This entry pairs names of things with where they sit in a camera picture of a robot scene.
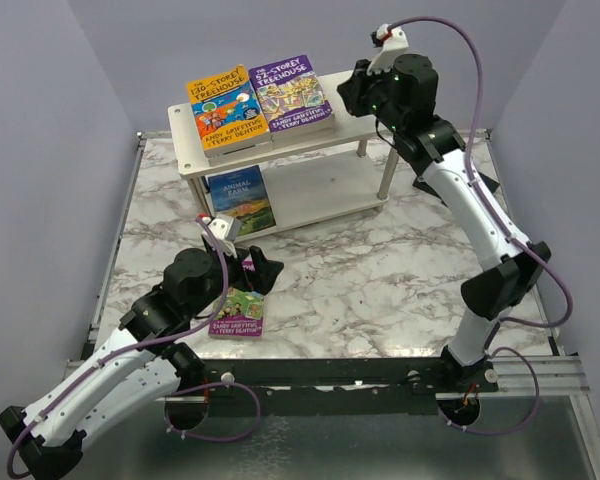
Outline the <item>blue treehouse book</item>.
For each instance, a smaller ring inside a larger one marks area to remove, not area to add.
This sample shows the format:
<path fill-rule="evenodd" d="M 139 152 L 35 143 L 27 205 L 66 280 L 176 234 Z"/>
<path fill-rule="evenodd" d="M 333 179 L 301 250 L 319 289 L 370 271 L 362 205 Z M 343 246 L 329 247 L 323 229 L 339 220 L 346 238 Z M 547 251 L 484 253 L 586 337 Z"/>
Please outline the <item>blue treehouse book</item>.
<path fill-rule="evenodd" d="M 280 118 L 269 125 L 273 147 L 275 149 L 312 140 L 332 132 L 336 118 L 322 119 Z"/>

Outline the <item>purple 52-Storey Treehouse book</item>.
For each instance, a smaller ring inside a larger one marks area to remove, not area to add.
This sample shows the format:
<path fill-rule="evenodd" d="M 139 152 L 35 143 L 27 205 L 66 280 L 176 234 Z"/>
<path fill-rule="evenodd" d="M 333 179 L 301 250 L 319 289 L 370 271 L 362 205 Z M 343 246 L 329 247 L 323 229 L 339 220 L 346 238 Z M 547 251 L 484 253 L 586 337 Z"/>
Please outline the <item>purple 52-Storey Treehouse book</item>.
<path fill-rule="evenodd" d="M 248 74 L 268 127 L 280 118 L 335 117 L 306 54 L 250 68 Z"/>

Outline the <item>Animal Farm book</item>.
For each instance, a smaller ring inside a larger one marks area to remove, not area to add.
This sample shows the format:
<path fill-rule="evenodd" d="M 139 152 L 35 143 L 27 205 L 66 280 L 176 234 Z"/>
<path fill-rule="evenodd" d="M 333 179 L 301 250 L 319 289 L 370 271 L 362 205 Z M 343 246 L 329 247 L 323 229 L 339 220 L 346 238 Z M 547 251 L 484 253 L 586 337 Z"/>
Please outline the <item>Animal Farm book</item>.
<path fill-rule="evenodd" d="M 214 212 L 239 220 L 240 236 L 276 226 L 258 165 L 210 176 L 207 183 Z"/>

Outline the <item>Little Women book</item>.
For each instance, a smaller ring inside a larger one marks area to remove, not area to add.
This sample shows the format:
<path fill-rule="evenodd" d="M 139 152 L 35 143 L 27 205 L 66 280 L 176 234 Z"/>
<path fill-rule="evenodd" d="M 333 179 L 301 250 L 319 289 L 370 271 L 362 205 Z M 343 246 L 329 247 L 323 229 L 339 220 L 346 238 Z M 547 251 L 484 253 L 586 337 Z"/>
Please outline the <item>Little Women book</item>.
<path fill-rule="evenodd" d="M 273 148 L 274 143 L 269 140 L 267 142 L 261 142 L 254 145 L 243 145 L 241 148 L 231 151 L 215 153 L 214 155 L 210 156 L 208 160 L 210 162 L 232 161 L 234 159 L 244 158 L 247 156 L 260 155 L 272 151 Z"/>

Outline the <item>yellow 130-Storey Treehouse book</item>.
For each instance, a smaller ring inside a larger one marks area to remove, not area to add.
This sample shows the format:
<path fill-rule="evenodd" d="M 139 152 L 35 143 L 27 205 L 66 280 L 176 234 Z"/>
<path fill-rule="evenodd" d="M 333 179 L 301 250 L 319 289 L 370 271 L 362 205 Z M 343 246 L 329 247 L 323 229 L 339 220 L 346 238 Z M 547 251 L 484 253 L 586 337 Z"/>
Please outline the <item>yellow 130-Storey Treehouse book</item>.
<path fill-rule="evenodd" d="M 208 158 L 271 141 L 271 132 L 244 65 L 186 84 L 202 150 Z"/>

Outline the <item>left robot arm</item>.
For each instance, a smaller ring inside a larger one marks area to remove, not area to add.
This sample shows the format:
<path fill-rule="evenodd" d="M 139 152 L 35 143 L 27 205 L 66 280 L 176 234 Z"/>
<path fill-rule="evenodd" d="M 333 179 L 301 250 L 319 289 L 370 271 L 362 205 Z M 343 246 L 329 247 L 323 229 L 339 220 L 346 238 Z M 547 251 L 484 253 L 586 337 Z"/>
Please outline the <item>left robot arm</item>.
<path fill-rule="evenodd" d="M 142 404 L 205 384 L 204 362 L 181 340 L 192 320 L 231 287 L 268 294 L 283 269 L 257 246 L 236 254 L 211 246 L 179 252 L 162 281 L 69 377 L 36 402 L 0 413 L 12 443 L 8 476 L 61 479 L 90 441 Z"/>

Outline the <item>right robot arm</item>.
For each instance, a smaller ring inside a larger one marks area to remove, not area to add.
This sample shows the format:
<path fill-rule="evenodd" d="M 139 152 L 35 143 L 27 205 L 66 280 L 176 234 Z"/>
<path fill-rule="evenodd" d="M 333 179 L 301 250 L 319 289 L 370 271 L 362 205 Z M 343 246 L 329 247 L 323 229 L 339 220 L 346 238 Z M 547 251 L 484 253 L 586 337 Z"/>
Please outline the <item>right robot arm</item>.
<path fill-rule="evenodd" d="M 461 391 L 486 361 L 498 322 L 531 290 L 551 256 L 508 218 L 474 167 L 455 127 L 435 112 L 438 74 L 431 61 L 401 54 L 387 69 L 356 62 L 337 92 L 354 117 L 373 116 L 393 149 L 443 201 L 464 231 L 481 273 L 461 285 L 465 313 L 443 348 L 441 383 Z"/>

